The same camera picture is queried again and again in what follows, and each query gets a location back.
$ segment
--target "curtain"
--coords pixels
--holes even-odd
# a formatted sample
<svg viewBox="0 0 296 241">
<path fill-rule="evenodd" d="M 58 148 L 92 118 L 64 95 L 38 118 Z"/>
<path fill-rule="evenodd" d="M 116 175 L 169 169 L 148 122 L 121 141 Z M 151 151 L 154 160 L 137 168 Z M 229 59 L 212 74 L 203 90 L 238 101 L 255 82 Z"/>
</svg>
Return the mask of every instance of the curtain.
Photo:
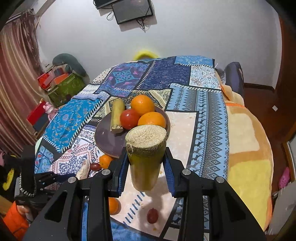
<svg viewBox="0 0 296 241">
<path fill-rule="evenodd" d="M 41 98 L 48 100 L 37 81 L 42 70 L 34 19 L 26 11 L 0 32 L 0 147 L 18 156 L 36 142 L 27 116 Z"/>
</svg>

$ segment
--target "pink crocs shoe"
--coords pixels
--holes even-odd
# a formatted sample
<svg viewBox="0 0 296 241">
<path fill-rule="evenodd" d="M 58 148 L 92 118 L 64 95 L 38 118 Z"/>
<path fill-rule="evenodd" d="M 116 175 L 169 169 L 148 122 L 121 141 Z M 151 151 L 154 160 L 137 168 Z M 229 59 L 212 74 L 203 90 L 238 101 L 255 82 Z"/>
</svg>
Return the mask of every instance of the pink crocs shoe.
<svg viewBox="0 0 296 241">
<path fill-rule="evenodd" d="M 282 174 L 279 180 L 279 189 L 282 189 L 285 186 L 287 186 L 289 180 L 290 180 L 290 169 L 286 167 L 286 169 L 284 170 L 284 173 Z"/>
</svg>

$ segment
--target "metal screw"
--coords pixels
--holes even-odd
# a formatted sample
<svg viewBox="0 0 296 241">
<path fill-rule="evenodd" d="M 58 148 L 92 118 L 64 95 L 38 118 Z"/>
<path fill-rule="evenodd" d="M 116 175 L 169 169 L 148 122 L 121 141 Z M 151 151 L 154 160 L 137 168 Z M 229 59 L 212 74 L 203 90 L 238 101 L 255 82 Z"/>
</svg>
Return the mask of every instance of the metal screw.
<svg viewBox="0 0 296 241">
<path fill-rule="evenodd" d="M 225 180 L 224 180 L 223 177 L 217 177 L 216 181 L 219 182 L 219 183 L 224 183 Z"/>
<path fill-rule="evenodd" d="M 68 182 L 69 182 L 69 183 L 74 183 L 74 182 L 76 182 L 76 177 L 69 177 L 69 178 L 68 178 Z"/>
<path fill-rule="evenodd" d="M 109 169 L 105 169 L 105 170 L 102 171 L 102 174 L 103 174 L 103 175 L 109 175 L 110 172 L 111 172 L 111 171 L 110 171 Z"/>
<path fill-rule="evenodd" d="M 184 170 L 182 171 L 182 173 L 183 173 L 184 175 L 190 175 L 191 171 L 190 171 L 189 169 L 184 169 Z"/>
</svg>

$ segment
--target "patchwork tablecloth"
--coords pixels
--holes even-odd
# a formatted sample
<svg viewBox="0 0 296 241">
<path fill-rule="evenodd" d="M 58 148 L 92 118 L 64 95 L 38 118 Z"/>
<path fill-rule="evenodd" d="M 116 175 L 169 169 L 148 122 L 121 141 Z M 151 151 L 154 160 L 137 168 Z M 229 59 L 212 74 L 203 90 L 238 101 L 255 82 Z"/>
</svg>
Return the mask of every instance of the patchwork tablecloth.
<svg viewBox="0 0 296 241">
<path fill-rule="evenodd" d="M 199 176 L 227 179 L 227 110 L 214 60 L 201 56 L 133 61 L 101 73 L 49 124 L 37 153 L 35 171 L 76 173 L 84 159 L 98 162 L 103 152 L 95 144 L 96 126 L 111 111 L 114 99 L 123 98 L 128 104 L 139 94 L 149 96 L 166 111 L 171 124 L 167 146 L 175 159 Z M 133 188 L 128 173 L 119 201 L 121 211 L 111 219 L 114 240 L 177 240 L 183 200 L 169 193 L 163 167 L 156 186 L 146 193 Z M 150 208 L 159 211 L 155 224 L 146 220 Z M 204 240 L 208 240 L 206 196 L 204 229 Z"/>
</svg>

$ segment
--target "curtain rod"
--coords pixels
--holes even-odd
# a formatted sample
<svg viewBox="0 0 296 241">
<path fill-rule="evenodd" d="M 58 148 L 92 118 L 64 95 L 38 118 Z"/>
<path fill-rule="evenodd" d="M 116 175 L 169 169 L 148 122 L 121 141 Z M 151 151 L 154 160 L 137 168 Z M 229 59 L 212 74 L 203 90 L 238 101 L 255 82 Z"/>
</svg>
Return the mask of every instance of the curtain rod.
<svg viewBox="0 0 296 241">
<path fill-rule="evenodd" d="M 21 15 L 22 15 L 22 12 L 21 12 L 21 13 L 18 13 L 18 14 L 16 14 L 16 15 L 14 15 L 14 16 L 12 16 L 12 17 L 10 17 L 10 18 L 7 20 L 6 24 L 8 24 L 8 23 L 10 23 L 11 21 L 13 21 L 13 20 L 19 18 Z"/>
</svg>

